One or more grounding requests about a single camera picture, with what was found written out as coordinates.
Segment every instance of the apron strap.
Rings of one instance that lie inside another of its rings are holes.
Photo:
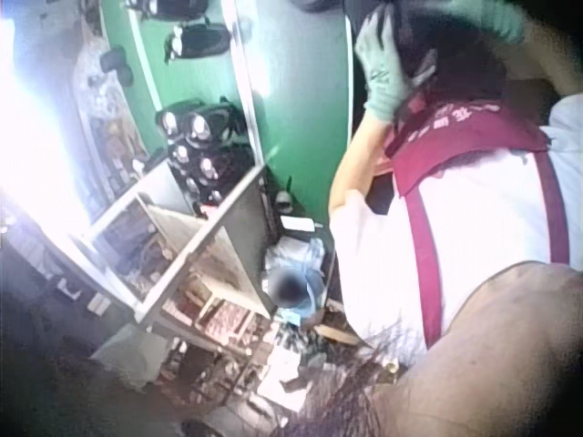
[[[404,200],[413,235],[425,345],[429,350],[441,337],[443,309],[439,263],[419,185],[409,191]]]
[[[568,264],[567,216],[557,173],[547,152],[535,152],[534,156],[547,211],[550,260]],[[425,345],[429,350],[441,337],[444,317],[439,263],[419,184],[404,199],[413,235]]]
[[[569,263],[569,244],[565,202],[558,184],[557,173],[547,152],[535,152],[540,186],[547,211],[550,262]]]

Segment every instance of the skin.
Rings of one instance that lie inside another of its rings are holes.
[[[527,263],[498,274],[420,363],[396,385],[376,387],[381,428],[400,436],[524,435],[580,375],[582,314],[583,276],[566,266]]]

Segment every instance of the maroon apron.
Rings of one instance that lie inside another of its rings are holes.
[[[443,308],[437,252],[419,192],[424,178],[497,149],[532,152],[547,211],[551,262],[568,264],[569,246],[565,206],[544,132],[496,101],[449,103],[415,117],[385,153],[393,161],[394,180],[409,214],[429,349],[441,337]]]

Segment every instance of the white shirt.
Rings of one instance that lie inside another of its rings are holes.
[[[558,102],[550,158],[565,201],[570,266],[583,270],[583,95]],[[532,154],[499,150],[419,186],[442,280],[443,331],[482,282],[524,261],[549,262],[545,203]],[[405,364],[426,353],[413,239],[395,197],[375,215],[351,191],[331,217],[346,317],[356,333]]]

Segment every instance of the hand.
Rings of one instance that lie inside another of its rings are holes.
[[[376,8],[364,20],[355,47],[368,86],[368,100],[364,107],[384,122],[393,120],[394,112],[411,93],[394,45],[391,11],[385,5]],[[383,20],[383,29],[379,38],[380,20]]]
[[[492,32],[507,43],[521,43],[525,37],[525,11],[504,0],[445,0],[428,2],[427,7]]]

